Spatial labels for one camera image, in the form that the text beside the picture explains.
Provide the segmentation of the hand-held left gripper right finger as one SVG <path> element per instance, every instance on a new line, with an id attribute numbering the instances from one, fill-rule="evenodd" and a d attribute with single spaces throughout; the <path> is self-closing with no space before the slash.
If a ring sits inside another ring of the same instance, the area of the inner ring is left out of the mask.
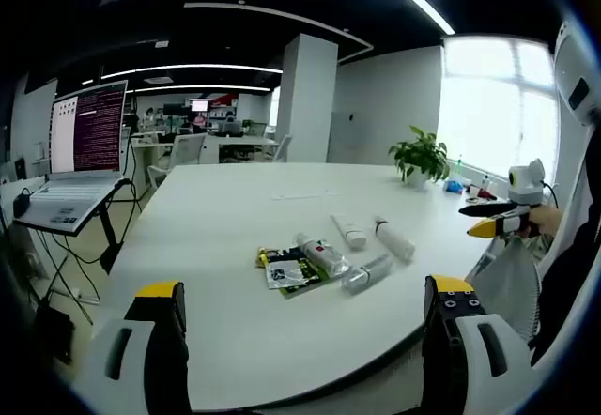
<path id="1" fill-rule="evenodd" d="M 422 356 L 426 414 L 517 414 L 536 390 L 527 343 L 461 279 L 425 278 Z"/>

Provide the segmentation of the person's right hand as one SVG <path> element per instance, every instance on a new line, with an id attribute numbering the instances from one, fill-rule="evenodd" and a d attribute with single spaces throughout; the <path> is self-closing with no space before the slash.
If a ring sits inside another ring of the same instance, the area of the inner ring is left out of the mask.
<path id="1" fill-rule="evenodd" d="M 555 238 L 562 221 L 562 211 L 556 207 L 540 205 L 533 207 L 529 215 L 526 237 L 543 234 Z"/>

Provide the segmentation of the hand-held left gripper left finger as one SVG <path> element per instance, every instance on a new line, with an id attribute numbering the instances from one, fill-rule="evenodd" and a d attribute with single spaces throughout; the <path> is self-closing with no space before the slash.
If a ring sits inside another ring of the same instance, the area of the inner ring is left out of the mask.
<path id="1" fill-rule="evenodd" d="M 184 283 L 138 290 L 125 315 L 91 342 L 91 409 L 100 414 L 189 414 Z"/>

